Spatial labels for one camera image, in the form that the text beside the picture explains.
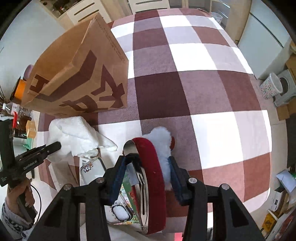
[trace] trash bin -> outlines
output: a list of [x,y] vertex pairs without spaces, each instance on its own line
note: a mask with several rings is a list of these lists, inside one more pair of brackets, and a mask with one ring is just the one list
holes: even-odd
[[216,12],[211,12],[211,15],[213,16],[213,18],[219,23],[221,24],[222,21],[222,16]]
[[275,73],[270,73],[267,79],[260,85],[264,99],[269,99],[283,92],[281,81]]

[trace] white wall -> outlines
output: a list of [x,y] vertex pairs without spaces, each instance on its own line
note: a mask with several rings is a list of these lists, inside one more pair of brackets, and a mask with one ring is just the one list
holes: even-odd
[[16,16],[0,40],[0,85],[7,98],[26,67],[64,31],[35,0]]

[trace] refrigerator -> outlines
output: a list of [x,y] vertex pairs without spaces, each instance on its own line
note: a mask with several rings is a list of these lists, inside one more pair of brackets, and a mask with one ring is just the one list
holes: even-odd
[[291,38],[277,16],[261,1],[252,0],[238,47],[257,79],[280,73],[290,57]]

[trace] white tile floor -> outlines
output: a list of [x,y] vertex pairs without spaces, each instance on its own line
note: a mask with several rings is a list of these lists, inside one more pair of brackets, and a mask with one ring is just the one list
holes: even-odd
[[273,192],[279,187],[279,181],[276,174],[286,169],[287,166],[287,129],[286,121],[279,121],[276,108],[273,106],[272,99],[268,100],[268,116],[271,125],[272,152],[271,152],[271,177],[270,177],[270,195],[267,201],[251,215],[256,224],[261,227],[268,209],[273,201]]

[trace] plaid blanket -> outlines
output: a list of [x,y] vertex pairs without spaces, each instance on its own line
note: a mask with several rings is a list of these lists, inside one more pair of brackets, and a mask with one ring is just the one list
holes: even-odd
[[[151,10],[110,23],[129,59],[128,106],[85,114],[118,145],[101,150],[112,167],[127,140],[164,126],[175,137],[178,165],[207,185],[228,183],[249,212],[268,197],[271,128],[265,101],[248,63],[222,27],[199,9]],[[53,117],[41,115],[38,142]],[[79,160],[70,163],[78,172]],[[39,167],[54,188],[48,163]],[[164,232],[182,232],[187,207],[166,193]],[[213,224],[208,206],[208,223]]]

